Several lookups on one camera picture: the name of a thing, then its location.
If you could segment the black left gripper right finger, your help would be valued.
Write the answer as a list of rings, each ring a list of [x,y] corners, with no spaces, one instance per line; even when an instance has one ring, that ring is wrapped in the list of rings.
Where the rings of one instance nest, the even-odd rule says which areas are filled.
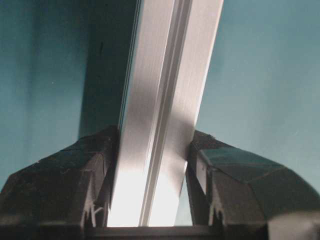
[[[286,166],[196,131],[187,188],[194,225],[224,240],[317,240],[320,196]]]

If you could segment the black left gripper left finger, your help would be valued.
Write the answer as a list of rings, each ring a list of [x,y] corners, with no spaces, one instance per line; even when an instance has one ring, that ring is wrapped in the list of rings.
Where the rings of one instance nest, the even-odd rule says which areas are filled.
[[[82,240],[105,227],[119,145],[116,126],[9,176],[0,193],[3,240]]]

